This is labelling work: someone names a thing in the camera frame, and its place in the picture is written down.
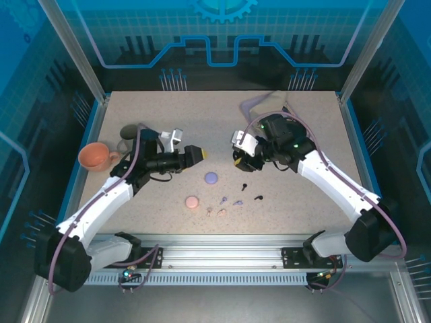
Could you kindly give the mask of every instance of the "orange mug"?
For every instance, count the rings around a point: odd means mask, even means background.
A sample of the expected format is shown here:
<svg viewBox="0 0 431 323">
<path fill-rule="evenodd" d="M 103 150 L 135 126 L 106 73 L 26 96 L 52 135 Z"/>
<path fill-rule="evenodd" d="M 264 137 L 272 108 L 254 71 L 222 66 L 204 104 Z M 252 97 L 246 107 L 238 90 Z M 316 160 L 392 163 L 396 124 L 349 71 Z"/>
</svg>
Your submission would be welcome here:
<svg viewBox="0 0 431 323">
<path fill-rule="evenodd" d="M 116 151 L 109 152 L 104 143 L 89 143 L 78 155 L 81 166 L 90 172 L 103 172 L 118 158 L 120 154 Z"/>
</svg>

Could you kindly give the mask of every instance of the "speckled tabletop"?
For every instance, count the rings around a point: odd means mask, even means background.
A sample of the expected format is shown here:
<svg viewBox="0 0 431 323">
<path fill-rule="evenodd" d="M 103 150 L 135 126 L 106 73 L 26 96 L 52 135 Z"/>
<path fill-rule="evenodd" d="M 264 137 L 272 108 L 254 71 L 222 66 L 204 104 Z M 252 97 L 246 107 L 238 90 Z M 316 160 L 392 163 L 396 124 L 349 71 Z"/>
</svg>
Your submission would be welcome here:
<svg viewBox="0 0 431 323">
<path fill-rule="evenodd" d="M 313 234 L 350 224 L 337 205 L 314 184 L 293 172 L 266 164 L 262 172 L 246 173 L 234 167 L 232 133 L 245 129 L 239 104 L 264 94 L 237 92 L 113 92 L 99 141 L 115 150 L 126 124 L 143 122 L 157 131 L 184 131 L 179 145 L 196 145 L 208 158 L 172 181 L 150 181 L 104 225 L 100 233 L 130 234 Z M 334 92 L 290 92 L 290 106 L 320 139 L 322 149 L 339 168 L 359 181 L 344 123 Z M 217 184 L 204 176 L 216 172 Z M 81 204 L 93 196 L 109 171 L 88 174 Z M 242 184 L 248 187 L 242 192 Z M 197 209 L 185 207 L 195 195 Z M 254 198 L 263 195 L 263 200 Z M 220 205 L 223 196 L 228 201 Z M 232 205 L 242 200 L 242 206 Z M 213 213 L 207 217 L 207 208 Z M 220 209 L 225 216 L 217 216 Z"/>
</svg>

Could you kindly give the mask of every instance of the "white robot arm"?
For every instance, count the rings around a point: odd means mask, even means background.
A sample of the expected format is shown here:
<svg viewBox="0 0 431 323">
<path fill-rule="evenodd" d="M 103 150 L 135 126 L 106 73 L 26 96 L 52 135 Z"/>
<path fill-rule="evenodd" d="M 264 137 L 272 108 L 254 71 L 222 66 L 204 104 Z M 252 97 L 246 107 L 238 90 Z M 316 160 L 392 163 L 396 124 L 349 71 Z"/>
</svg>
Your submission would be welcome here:
<svg viewBox="0 0 431 323">
<path fill-rule="evenodd" d="M 273 114 L 261 120 L 266 139 L 235 131 L 232 137 L 235 166 L 245 172 L 262 170 L 265 162 L 279 162 L 307 178 L 333 200 L 352 222 L 348 232 L 321 231 L 304 243 L 304 255 L 309 263 L 331 255 L 353 254 L 370 261 L 395 241 L 395 234 L 368 199 L 391 213 L 381 198 L 366 190 L 334 166 L 333 170 L 358 192 L 345 184 L 323 163 L 306 129 L 293 120 Z"/>
<path fill-rule="evenodd" d="M 152 173 L 180 173 L 203 160 L 204 152 L 199 147 L 186 146 L 184 153 L 174 149 L 182 133 L 175 129 L 159 138 L 159 134 L 151 129 L 141 130 L 139 149 L 136 149 L 138 141 L 134 140 L 130 161 L 121 160 L 102 188 L 78 212 L 56 228 L 47 226 L 40 230 L 36 237 L 36 274 L 47 279 L 51 262 L 54 262 L 53 283 L 68 291 L 76 291 L 92 271 L 114 262 L 140 259 L 141 242 L 129 234 L 120 232 L 91 246 L 90 242 L 118 208 L 150 181 Z M 158 153 L 162 141 L 162 152 Z M 132 167 L 131 160 L 137 151 L 136 163 Z M 55 258 L 58 248 L 61 249 Z"/>
</svg>

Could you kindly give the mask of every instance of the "enclosure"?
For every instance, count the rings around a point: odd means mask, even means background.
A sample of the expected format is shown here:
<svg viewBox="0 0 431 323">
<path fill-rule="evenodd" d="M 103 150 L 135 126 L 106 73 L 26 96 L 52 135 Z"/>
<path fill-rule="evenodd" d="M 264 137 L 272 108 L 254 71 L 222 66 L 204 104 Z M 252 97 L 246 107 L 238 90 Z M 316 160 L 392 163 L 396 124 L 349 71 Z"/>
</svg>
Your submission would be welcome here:
<svg viewBox="0 0 431 323">
<path fill-rule="evenodd" d="M 426 0 L 2 0 L 2 322 L 428 322 L 430 14 Z M 285 268 L 283 248 L 350 223 L 295 172 L 234 167 L 232 133 L 250 121 L 241 107 L 274 94 L 335 165 L 395 201 L 405 259 L 349 255 L 343 281 L 322 295 L 305 287 L 319 271 Z M 34 274 L 38 232 L 109 177 L 82 168 L 81 149 L 115 151 L 138 122 L 180 128 L 180 149 L 208 152 L 145 185 L 94 239 L 124 231 L 159 244 L 160 268 L 131 295 L 117 288 L 122 269 L 103 269 L 50 296 Z M 195 210 L 184 207 L 192 195 Z"/>
</svg>

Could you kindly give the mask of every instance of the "purple cable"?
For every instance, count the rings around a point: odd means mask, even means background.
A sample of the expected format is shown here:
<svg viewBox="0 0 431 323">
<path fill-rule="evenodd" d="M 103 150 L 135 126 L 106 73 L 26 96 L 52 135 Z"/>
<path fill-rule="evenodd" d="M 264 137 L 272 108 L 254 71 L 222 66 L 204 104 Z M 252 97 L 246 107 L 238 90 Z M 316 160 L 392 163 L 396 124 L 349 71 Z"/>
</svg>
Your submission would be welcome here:
<svg viewBox="0 0 431 323">
<path fill-rule="evenodd" d="M 132 261 L 132 262 L 125 262 L 125 263 L 114 262 L 112 264 L 112 266 L 123 267 L 123 266 L 132 266 L 134 264 L 139 264 L 140 262 L 143 262 L 152 252 L 154 252 L 154 256 L 153 256 L 153 259 L 151 260 L 150 267 L 148 268 L 147 275 L 145 276 L 144 279 L 142 279 L 142 282 L 138 286 L 136 286 L 135 288 L 133 288 L 134 291 L 137 291 L 138 289 L 142 288 L 145 285 L 145 283 L 148 281 L 148 277 L 150 276 L 151 270 L 153 269 L 154 263 L 155 263 L 156 258 L 157 258 L 157 252 L 158 252 L 158 250 L 159 250 L 159 245 L 156 244 L 154 246 L 154 248 L 152 248 L 149 252 L 147 252 L 147 254 L 145 256 L 142 256 L 138 260 L 135 260 L 135 261 Z M 121 285 L 121 281 L 119 281 L 119 287 L 123 290 L 123 292 L 126 291 L 126 289 Z"/>
<path fill-rule="evenodd" d="M 135 148 L 135 156 L 133 157 L 133 160 L 130 164 L 129 169 L 127 170 L 127 172 L 119 179 L 117 180 L 114 184 L 112 184 L 111 186 L 109 186 L 104 192 L 99 193 L 99 195 L 97 195 L 94 199 L 92 199 L 82 210 L 81 212 L 79 212 L 78 216 L 76 217 L 75 221 L 71 223 L 71 225 L 69 226 L 69 228 L 67 229 L 67 231 L 63 234 L 63 237 L 61 238 L 57 248 L 55 249 L 54 252 L 54 256 L 53 259 L 51 260 L 51 266 L 49 267 L 49 274 L 48 274 L 48 290 L 49 293 L 51 295 L 55 295 L 57 294 L 59 291 L 55 291 L 54 290 L 54 269 L 55 269 L 55 265 L 57 263 L 57 259 L 60 255 L 60 251 L 61 248 L 64 246 L 67 237 L 69 237 L 69 234 L 73 231 L 73 229 L 75 229 L 77 227 L 78 222 L 81 220 L 81 218 L 84 216 L 84 214 L 86 214 L 86 212 L 88 211 L 88 209 L 90 207 L 92 207 L 97 201 L 99 201 L 99 199 L 104 196 L 106 193 L 110 192 L 112 189 L 114 189 L 117 185 L 119 185 L 133 170 L 133 168 L 135 167 L 136 161 L 137 161 L 137 157 L 139 155 L 139 144 L 141 143 L 141 136 L 139 135 L 142 129 L 145 129 L 146 126 L 144 126 L 143 124 L 138 124 L 137 127 L 137 136 L 136 136 L 136 148 Z"/>
<path fill-rule="evenodd" d="M 339 174 L 336 170 L 334 170 L 331 167 L 331 165 L 329 165 L 328 161 L 326 160 L 325 156 L 323 155 L 323 152 L 322 152 L 322 150 L 321 150 L 321 148 L 319 146 L 319 143 L 317 142 L 316 136 L 314 135 L 314 133 L 312 132 L 312 130 L 310 129 L 310 127 L 304 121 L 302 121 L 299 117 L 294 116 L 293 114 L 290 114 L 290 113 L 287 113 L 287 112 L 282 112 L 282 111 L 273 111 L 273 112 L 266 112 L 264 114 L 261 114 L 256 119 L 254 119 L 252 122 L 250 122 L 248 124 L 247 128 L 245 128 L 244 134 L 242 135 L 242 138 L 241 138 L 239 144 L 240 145 L 242 144 L 242 142 L 245 139 L 246 134 L 250 131 L 250 128 L 256 122 L 259 122 L 261 119 L 266 118 L 267 116 L 271 116 L 272 114 L 280 114 L 280 115 L 285 116 L 287 118 L 291 118 L 291 119 L 299 122 L 302 126 L 304 126 L 304 128 L 307 130 L 309 136 L 314 141 L 314 144 L 316 145 L 317 153 L 319 154 L 319 156 L 320 156 L 322 162 L 324 163 L 325 167 L 329 171 L 331 171 L 331 173 L 334 174 L 338 179 L 340 179 L 344 184 L 346 184 L 349 188 L 351 188 L 357 195 L 359 195 L 362 199 L 364 199 L 365 201 L 367 201 L 368 203 L 370 203 L 370 205 L 372 207 L 374 207 L 382 215 L 382 217 L 386 220 L 386 222 L 391 226 L 392 230 L 395 232 L 395 235 L 397 236 L 397 238 L 399 240 L 399 243 L 401 244 L 401 254 L 398 255 L 398 256 L 391 256 L 391 255 L 381 254 L 381 256 L 384 256 L 386 258 L 394 258 L 394 259 L 404 258 L 405 255 L 407 254 L 407 245 L 405 244 L 405 240 L 404 240 L 401 232 L 397 228 L 397 226 L 393 223 L 393 221 L 386 214 L 386 212 L 384 212 L 376 203 L 374 203 L 366 195 L 363 195 L 362 192 L 359 189 L 357 189 L 353 184 L 351 184 L 348 180 L 346 180 L 341 174 Z"/>
</svg>

